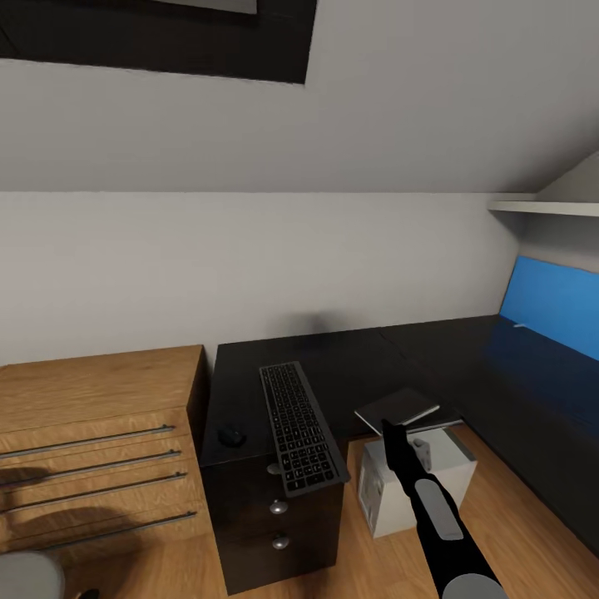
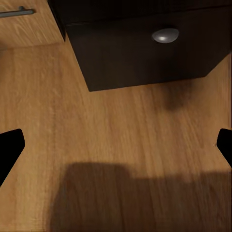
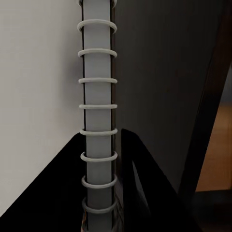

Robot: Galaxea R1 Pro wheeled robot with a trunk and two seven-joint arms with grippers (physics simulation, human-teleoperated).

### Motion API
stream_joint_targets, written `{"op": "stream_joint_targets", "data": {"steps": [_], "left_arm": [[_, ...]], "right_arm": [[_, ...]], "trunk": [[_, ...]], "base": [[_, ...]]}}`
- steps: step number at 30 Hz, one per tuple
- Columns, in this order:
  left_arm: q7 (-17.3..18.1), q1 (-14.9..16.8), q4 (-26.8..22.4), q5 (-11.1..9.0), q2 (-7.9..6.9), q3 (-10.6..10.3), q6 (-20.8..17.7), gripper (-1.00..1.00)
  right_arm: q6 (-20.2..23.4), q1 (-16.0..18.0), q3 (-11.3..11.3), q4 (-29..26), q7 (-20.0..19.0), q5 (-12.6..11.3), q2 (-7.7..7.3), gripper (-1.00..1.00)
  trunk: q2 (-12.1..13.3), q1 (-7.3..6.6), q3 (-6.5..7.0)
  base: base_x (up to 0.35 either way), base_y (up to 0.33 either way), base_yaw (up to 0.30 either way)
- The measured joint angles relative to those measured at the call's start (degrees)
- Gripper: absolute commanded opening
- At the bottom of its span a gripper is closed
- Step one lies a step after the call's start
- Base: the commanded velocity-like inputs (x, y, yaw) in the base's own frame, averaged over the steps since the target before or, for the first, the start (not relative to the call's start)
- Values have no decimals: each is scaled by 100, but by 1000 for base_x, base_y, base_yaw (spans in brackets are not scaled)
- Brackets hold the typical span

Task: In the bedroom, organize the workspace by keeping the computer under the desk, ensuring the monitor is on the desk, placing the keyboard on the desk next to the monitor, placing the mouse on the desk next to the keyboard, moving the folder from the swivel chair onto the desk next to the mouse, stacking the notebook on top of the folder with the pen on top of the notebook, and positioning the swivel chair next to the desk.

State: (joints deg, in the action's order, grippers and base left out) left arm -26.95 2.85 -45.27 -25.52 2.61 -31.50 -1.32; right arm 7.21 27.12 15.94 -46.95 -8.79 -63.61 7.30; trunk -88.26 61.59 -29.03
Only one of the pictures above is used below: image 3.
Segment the keyboard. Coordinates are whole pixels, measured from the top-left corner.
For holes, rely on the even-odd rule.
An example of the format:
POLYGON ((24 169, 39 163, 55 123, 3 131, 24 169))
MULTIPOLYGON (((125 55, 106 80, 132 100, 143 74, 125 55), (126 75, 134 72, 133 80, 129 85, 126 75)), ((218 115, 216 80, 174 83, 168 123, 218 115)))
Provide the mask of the keyboard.
POLYGON ((116 176, 118 178, 118 181, 116 183, 116 192, 115 196, 117 197, 118 204, 117 207, 115 208, 115 218, 118 221, 118 227, 116 232, 125 232, 125 227, 124 227, 124 203, 123 203, 123 184, 116 173, 116 176))

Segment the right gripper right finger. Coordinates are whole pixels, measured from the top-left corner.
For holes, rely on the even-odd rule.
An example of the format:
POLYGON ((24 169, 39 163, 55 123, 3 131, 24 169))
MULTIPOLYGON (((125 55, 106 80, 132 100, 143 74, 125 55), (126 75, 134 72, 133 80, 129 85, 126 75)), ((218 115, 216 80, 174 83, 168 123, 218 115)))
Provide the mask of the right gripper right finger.
POLYGON ((203 232, 138 135, 121 132, 125 232, 203 232), (140 213, 134 162, 151 215, 140 213))

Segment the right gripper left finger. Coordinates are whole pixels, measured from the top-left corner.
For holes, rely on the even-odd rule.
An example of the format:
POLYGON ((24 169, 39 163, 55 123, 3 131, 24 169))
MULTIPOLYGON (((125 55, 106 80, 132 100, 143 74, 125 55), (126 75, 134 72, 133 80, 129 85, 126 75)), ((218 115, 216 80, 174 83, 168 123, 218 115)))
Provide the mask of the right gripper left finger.
POLYGON ((0 232, 82 232, 83 152, 79 132, 0 217, 0 232))

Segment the notebook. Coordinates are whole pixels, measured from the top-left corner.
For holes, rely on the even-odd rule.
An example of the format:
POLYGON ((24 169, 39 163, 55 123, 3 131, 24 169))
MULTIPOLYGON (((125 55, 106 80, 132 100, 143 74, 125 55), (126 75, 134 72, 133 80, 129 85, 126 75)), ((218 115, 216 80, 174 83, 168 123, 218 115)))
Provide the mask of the notebook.
POLYGON ((82 21, 77 25, 82 35, 86 188, 82 207, 87 218, 82 232, 116 232, 116 57, 115 6, 117 0, 76 0, 82 8, 82 21))

